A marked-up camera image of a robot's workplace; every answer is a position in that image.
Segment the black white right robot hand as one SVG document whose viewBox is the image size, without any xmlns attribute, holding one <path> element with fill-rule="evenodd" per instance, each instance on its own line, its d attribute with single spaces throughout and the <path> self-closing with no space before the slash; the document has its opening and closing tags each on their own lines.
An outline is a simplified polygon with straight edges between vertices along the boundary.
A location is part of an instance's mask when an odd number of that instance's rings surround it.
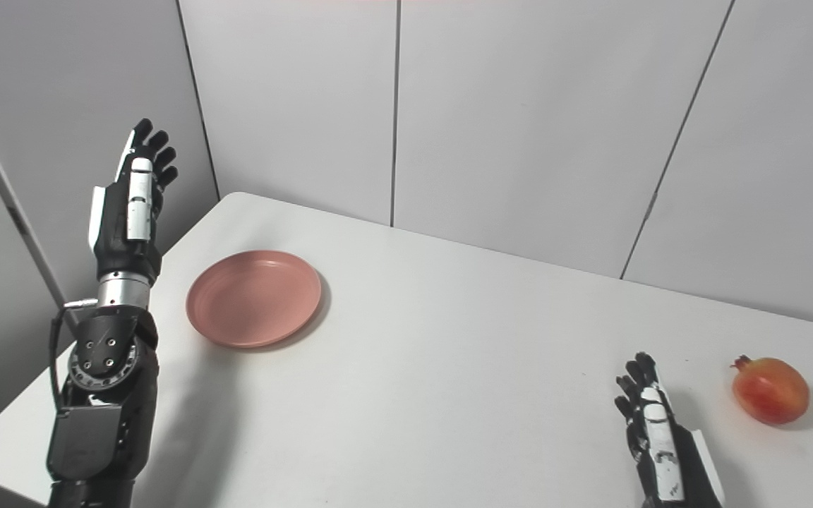
<svg viewBox="0 0 813 508">
<path fill-rule="evenodd" d="M 615 381 L 644 507 L 723 507 L 725 491 L 702 431 L 678 422 L 651 355 L 639 351 Z"/>
</svg>

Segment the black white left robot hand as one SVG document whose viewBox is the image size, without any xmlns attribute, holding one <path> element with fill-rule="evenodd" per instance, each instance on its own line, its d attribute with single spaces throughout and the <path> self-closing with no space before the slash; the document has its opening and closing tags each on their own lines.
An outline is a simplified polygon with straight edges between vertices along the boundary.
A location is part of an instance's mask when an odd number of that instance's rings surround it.
<svg viewBox="0 0 813 508">
<path fill-rule="evenodd" d="M 164 130 L 154 132 L 141 119 L 127 136 L 112 183 L 92 193 L 88 245 L 96 258 L 97 279 L 108 274 L 139 274 L 154 285 L 162 267 L 156 247 L 156 221 L 164 206 L 165 187 L 179 171 L 176 151 Z"/>
</svg>

